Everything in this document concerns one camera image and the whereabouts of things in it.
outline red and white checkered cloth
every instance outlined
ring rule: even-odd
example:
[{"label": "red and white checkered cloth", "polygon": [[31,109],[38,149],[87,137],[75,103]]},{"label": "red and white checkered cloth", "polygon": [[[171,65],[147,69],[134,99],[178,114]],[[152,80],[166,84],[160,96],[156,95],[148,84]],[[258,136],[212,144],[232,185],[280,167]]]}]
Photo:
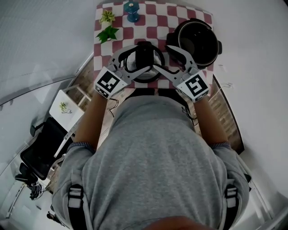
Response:
[{"label": "red and white checkered cloth", "polygon": [[[140,2],[140,20],[131,23],[127,20],[127,13],[124,12],[123,5],[126,3],[108,3],[98,5],[95,18],[94,29],[94,78],[96,78],[103,66],[108,64],[115,51],[128,45],[135,45],[138,41],[150,41],[158,47],[164,55],[165,65],[171,71],[179,69],[178,64],[173,62],[165,51],[166,36],[183,21],[190,18],[198,18],[205,21],[213,29],[212,15],[207,12],[196,10],[192,7],[185,7],[172,3],[156,3],[151,1]],[[118,28],[116,32],[117,40],[107,41],[103,44],[96,37],[108,25],[100,24],[104,10],[111,10],[115,14],[115,21],[112,26]],[[209,84],[213,80],[213,65],[206,68],[204,74]],[[157,81],[151,83],[132,82],[129,88],[174,88],[164,76],[160,76]]]}]

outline black pot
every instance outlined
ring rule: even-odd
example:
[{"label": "black pot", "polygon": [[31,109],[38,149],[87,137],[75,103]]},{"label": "black pot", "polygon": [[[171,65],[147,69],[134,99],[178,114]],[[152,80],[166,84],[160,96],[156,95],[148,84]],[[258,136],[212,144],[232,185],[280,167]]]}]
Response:
[{"label": "black pot", "polygon": [[222,53],[222,43],[218,41],[212,28],[196,18],[182,22],[173,33],[169,33],[166,45],[188,51],[199,69],[211,65]]}]

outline backpack strap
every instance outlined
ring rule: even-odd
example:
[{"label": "backpack strap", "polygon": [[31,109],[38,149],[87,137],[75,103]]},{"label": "backpack strap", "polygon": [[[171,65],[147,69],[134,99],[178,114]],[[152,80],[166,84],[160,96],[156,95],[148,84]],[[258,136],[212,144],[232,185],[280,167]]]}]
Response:
[{"label": "backpack strap", "polygon": [[232,226],[236,218],[239,207],[239,199],[237,195],[238,195],[237,188],[234,185],[229,184],[225,190],[227,209],[223,230],[228,230]]},{"label": "backpack strap", "polygon": [[72,185],[68,193],[68,211],[71,225],[74,230],[87,230],[83,210],[83,187]]}]

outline pot handle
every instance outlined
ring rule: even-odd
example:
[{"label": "pot handle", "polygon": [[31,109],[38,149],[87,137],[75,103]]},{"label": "pot handle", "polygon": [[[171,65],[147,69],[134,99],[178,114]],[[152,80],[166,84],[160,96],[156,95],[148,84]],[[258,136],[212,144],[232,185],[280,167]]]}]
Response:
[{"label": "pot handle", "polygon": [[218,47],[219,47],[218,54],[222,54],[222,43],[220,41],[218,41]]}]

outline artificial plant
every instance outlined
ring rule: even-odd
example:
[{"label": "artificial plant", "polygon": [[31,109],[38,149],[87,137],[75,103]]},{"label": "artificial plant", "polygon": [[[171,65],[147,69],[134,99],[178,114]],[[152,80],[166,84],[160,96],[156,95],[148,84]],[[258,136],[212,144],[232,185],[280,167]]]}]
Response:
[{"label": "artificial plant", "polygon": [[113,28],[112,26],[108,26],[105,30],[103,30],[102,32],[100,32],[97,37],[99,37],[99,40],[101,41],[101,44],[106,42],[109,38],[111,39],[117,39],[115,36],[115,33],[118,31],[119,29],[117,28]]},{"label": "artificial plant", "polygon": [[99,20],[100,24],[103,22],[112,23],[115,21],[115,15],[112,13],[112,11],[104,10],[102,13],[102,18]]}]

